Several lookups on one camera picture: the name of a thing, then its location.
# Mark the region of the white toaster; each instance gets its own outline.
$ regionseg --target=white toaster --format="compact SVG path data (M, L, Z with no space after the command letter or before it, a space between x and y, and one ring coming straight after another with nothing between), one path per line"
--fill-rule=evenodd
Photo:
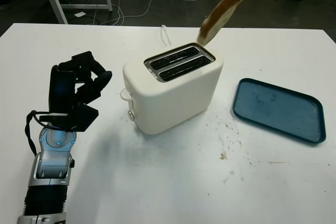
M151 58L125 64L128 115L146 134L163 132L205 110L223 67L197 43L187 44Z

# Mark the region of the floor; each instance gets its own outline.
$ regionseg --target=floor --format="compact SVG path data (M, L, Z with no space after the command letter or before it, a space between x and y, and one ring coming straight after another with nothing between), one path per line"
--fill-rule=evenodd
M84 3L86 0L60 0L61 3ZM112 0L118 5L119 0ZM199 27L220 0L153 0L141 17L125 18L125 26ZM150 0L122 0L125 16L142 15ZM105 4L106 0L92 0ZM75 18L79 10L65 10L70 24L100 24L118 18L117 8L85 10L86 16ZM336 0L245 0L236 9L226 27L323 29L336 41ZM104 25L112 25L116 20ZM12 23L57 23L48 0L10 0L0 5L0 35Z

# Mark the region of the tray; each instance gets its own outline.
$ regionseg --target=tray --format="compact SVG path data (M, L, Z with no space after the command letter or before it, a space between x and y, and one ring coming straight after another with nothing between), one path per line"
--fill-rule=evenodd
M304 141L326 139L322 104L314 97L250 78L236 91L234 114Z

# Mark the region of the robotic arm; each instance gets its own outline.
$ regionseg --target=robotic arm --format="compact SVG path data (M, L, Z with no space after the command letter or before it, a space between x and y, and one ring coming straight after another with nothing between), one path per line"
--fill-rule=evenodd
M94 80L91 72L97 76ZM66 223L64 206L71 169L75 166L70 151L76 142L76 132L84 132L98 116L98 110L87 104L100 97L111 77L112 72L105 71L89 51L52 67L49 112L31 111L27 115L25 133L35 159L25 208L17 224ZM77 92L76 83L83 83ZM43 126L39 135L41 152L38 154L30 138L32 118Z

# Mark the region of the toaster knob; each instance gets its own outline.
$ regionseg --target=toaster knob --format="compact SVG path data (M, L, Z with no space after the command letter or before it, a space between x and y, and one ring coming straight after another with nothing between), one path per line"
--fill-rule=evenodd
M127 112L128 117L130 118L131 121L134 121L134 115L131 110Z

